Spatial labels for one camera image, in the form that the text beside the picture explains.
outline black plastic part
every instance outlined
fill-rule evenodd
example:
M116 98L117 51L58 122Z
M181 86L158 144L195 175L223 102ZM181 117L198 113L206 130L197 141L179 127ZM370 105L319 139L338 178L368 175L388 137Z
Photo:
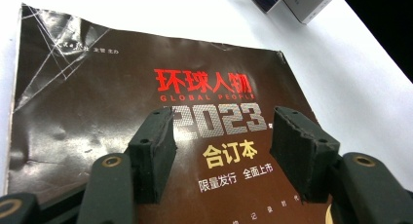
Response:
M131 160L125 154L108 154L96 160L77 223L103 224L134 221Z
M346 207L333 201L330 211L334 224L358 224L356 214L352 209L348 210Z
M338 159L339 147L336 139L300 112L276 107L270 153L303 201L327 201L326 175Z
M38 223L37 198L29 193L17 193L0 198L0 224Z
M86 185L40 205L40 223L76 223Z
M135 201L159 203L176 155L171 108L152 112L125 153L131 156Z
M413 200L379 160L349 153L339 172L359 223L413 223Z

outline worn cover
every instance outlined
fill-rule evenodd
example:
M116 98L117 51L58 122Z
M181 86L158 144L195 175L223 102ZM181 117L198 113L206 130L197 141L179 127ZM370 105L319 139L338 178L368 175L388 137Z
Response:
M177 153L139 223L322 223L271 157L277 105L316 120L281 52L113 30L22 6L9 193L41 203L173 106Z

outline box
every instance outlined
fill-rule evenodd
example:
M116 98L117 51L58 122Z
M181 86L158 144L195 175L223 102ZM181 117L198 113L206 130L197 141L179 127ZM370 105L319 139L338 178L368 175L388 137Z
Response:
M331 0L283 0L302 23L309 23Z

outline screw hole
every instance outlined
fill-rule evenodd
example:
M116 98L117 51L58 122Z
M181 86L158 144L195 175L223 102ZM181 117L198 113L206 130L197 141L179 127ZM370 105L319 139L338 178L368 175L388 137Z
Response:
M106 168L113 168L120 164L122 162L122 159L120 157L109 157L105 160L103 160L102 165Z
M142 143L142 144L149 143L149 139L141 139L141 140L140 140L140 143Z
M375 167L375 166L376 166L376 164L375 164L373 161L371 161L371 160L368 159L368 158L362 157L362 156L356 156L356 157L355 157L355 161L356 161L356 163L358 163L359 165L362 165L362 166L365 166L365 167L369 167L369 168L372 168L372 167Z

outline white table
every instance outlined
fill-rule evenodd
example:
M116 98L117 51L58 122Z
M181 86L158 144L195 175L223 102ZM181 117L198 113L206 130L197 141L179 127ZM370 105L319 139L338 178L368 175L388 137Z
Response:
M0 0L0 192L10 145L19 5L116 29L284 52L321 126L384 162L413 190L413 85L344 0L308 25L280 3L264 15L251 0Z

